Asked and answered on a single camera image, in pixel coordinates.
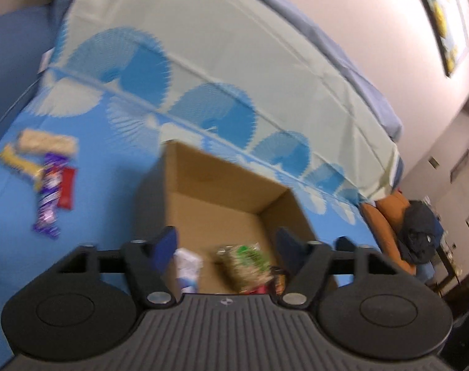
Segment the white wall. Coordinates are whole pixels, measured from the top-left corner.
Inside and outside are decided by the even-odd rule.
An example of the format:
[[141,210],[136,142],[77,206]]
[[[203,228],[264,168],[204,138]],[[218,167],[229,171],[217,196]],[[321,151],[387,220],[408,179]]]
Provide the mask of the white wall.
[[[451,186],[451,170],[469,149],[469,114],[461,111],[439,137],[432,149],[401,181],[400,188],[408,199],[422,199],[428,195],[431,202],[441,198]],[[434,157],[438,168],[428,162]]]
[[[469,96],[469,54],[452,78],[421,0],[290,0],[338,42],[389,99],[405,126],[406,172]],[[469,37],[469,0],[460,0]]]
[[[434,206],[441,216],[441,224],[448,231],[446,242],[448,245],[456,244],[453,258],[463,270],[460,280],[469,274],[469,228],[466,219],[469,216],[469,166],[459,175]],[[447,275],[442,265],[436,266],[436,278],[442,279]],[[445,292],[456,284],[451,282]]]

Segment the open brown box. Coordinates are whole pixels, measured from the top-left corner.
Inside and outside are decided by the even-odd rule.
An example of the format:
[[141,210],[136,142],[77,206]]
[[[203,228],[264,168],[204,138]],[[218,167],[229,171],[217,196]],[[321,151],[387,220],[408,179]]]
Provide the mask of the open brown box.
[[220,245],[259,243],[276,265],[271,240],[279,227],[303,241],[315,239],[289,188],[176,141],[165,144],[140,185],[136,209],[138,237],[152,238],[171,225],[178,247],[203,258],[199,293],[234,293],[213,260]]

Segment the red candy wrapper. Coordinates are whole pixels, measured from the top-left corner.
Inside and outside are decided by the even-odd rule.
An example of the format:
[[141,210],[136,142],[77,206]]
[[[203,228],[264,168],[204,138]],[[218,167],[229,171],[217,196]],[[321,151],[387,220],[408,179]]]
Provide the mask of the red candy wrapper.
[[58,208],[73,209],[73,181],[77,170],[72,167],[65,167],[62,173],[61,196],[57,202]]

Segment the black bag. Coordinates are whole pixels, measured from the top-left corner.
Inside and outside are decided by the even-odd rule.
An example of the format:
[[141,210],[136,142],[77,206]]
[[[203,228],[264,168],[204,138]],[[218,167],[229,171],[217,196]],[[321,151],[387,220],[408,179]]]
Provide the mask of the black bag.
[[436,254],[435,215],[422,201],[410,201],[398,235],[401,258],[409,264],[423,265]]

